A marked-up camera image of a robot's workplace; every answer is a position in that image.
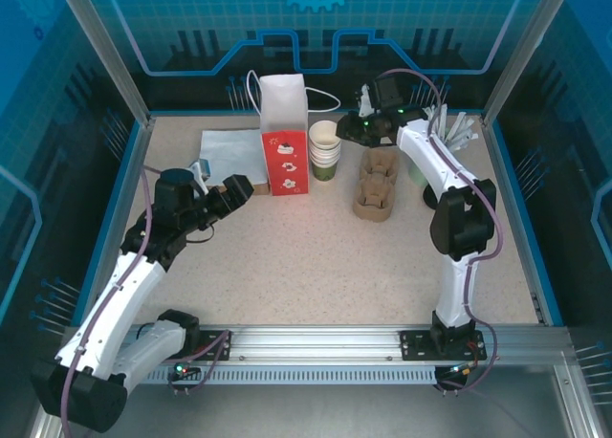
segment green paper cup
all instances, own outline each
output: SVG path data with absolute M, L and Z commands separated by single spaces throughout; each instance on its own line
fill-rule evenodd
M 333 163 L 331 166 L 320 166 L 320 164 L 312 163 L 313 175 L 320 182 L 329 182 L 336 175 L 336 168 L 338 168 L 338 161 Z

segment table surface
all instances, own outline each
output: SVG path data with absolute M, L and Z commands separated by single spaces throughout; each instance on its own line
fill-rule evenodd
M 321 119 L 338 120 L 339 115 L 311 115 L 311 122 Z M 145 162 L 160 169 L 185 167 L 199 155 L 203 130 L 257 127 L 253 116 L 160 117 Z M 478 133 L 457 159 L 479 178 L 495 181 Z M 323 183 L 311 173 L 308 195 L 251 197 L 215 225 L 211 242 L 190 245 L 179 254 L 136 321 L 155 320 L 172 308 L 209 324 L 430 323 L 441 267 L 441 255 L 429 238 L 433 211 L 408 177 L 409 159 L 398 150 L 401 164 L 391 217 L 376 224 L 355 216 L 351 204 L 364 149 L 343 142 L 336 177 Z M 153 177 L 149 174 L 151 187 Z M 128 226 L 143 208 L 139 187 Z M 499 194 L 497 212 L 506 232 L 504 249 L 479 266 L 472 310 L 493 323 L 537 323 Z M 208 232 L 191 234 L 206 236 Z M 489 245 L 492 250 L 495 238 Z

